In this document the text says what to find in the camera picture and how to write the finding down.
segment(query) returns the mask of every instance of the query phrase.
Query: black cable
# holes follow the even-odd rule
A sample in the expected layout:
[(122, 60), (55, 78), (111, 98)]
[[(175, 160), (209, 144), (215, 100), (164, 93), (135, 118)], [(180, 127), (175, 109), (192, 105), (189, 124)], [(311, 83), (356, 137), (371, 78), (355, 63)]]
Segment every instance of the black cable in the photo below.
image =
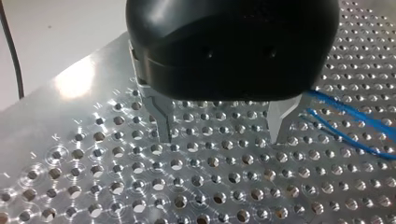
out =
[(24, 92), (23, 92), (23, 81), (22, 81), (20, 60), (18, 60), (17, 51), (15, 50), (14, 40), (12, 39), (11, 32), (9, 31), (6, 12), (4, 11), (4, 7), (3, 7), (3, 0), (0, 0), (0, 21), (3, 26), (4, 35), (6, 36), (9, 52), (11, 53), (12, 62), (14, 63), (15, 76), (17, 78), (18, 95), (21, 99), (24, 97)]

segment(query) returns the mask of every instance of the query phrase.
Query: white wall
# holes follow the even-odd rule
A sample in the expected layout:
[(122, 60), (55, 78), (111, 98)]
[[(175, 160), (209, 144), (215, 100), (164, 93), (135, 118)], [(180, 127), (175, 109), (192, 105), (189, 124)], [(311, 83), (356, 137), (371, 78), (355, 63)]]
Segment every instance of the white wall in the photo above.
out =
[[(3, 0), (21, 63), (25, 95), (126, 31), (126, 0)], [(0, 30), (0, 110), (18, 101)]]

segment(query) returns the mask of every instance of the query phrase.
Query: blue hose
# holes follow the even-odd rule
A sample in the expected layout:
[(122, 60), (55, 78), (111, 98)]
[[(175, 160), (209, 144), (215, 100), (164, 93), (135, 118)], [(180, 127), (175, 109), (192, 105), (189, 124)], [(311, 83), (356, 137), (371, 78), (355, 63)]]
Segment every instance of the blue hose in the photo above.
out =
[(345, 105), (339, 101), (336, 101), (332, 97), (330, 97), (324, 93), (321, 93), (319, 91), (309, 91), (308, 94), (319, 99), (320, 101), (324, 101), (327, 105), (331, 105), (332, 107), (334, 107), (338, 110), (347, 112), (348, 115), (352, 116), (353, 118), (355, 118), (357, 120), (364, 121), (366, 124), (374, 127), (381, 133), (386, 134), (393, 142), (396, 142), (396, 130), (384, 125), (381, 121), (372, 119), (372, 118), (368, 117), (367, 115), (359, 112), (357, 109), (355, 109), (349, 105)]
[(348, 135), (341, 133), (340, 131), (336, 130), (329, 122), (327, 122), (325, 119), (323, 119), (321, 116), (319, 116), (315, 111), (311, 108), (307, 108), (306, 111), (312, 115), (315, 119), (317, 119), (320, 123), (322, 123), (326, 128), (328, 128), (331, 132), (343, 137), (343, 139), (352, 145), (353, 147), (358, 147), (363, 149), (364, 151), (374, 154), (380, 158), (387, 159), (387, 160), (396, 160), (396, 155), (391, 155), (388, 153), (383, 153), (383, 152), (378, 152), (372, 148), (369, 148), (359, 142), (354, 141), (352, 138), (350, 138)]

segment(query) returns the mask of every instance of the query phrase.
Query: metal surface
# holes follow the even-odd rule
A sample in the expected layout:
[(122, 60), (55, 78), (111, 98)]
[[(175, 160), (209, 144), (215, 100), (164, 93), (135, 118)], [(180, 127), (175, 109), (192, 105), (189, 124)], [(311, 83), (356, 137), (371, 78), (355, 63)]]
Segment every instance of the metal surface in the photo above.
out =
[[(360, 4), (342, 7), (316, 88), (394, 127), (393, 24)], [(0, 115), (0, 222), (396, 223), (392, 161), (337, 141), (311, 118), (272, 146), (267, 103), (174, 102), (172, 144), (158, 144), (133, 76), (122, 35)], [(312, 107), (394, 153), (384, 134)]]

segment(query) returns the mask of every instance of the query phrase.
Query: perforated metal plate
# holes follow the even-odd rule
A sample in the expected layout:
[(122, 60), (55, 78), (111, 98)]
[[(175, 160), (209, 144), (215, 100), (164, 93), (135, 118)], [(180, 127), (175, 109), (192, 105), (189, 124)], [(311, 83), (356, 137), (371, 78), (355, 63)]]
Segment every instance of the perforated metal plate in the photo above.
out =
[[(316, 88), (394, 126), (395, 28), (341, 6)], [(267, 103), (175, 102), (173, 143), (158, 144), (133, 77), (122, 35), (0, 115), (0, 223), (396, 223), (395, 163), (309, 117), (271, 146)], [(384, 134), (312, 107), (394, 153)]]

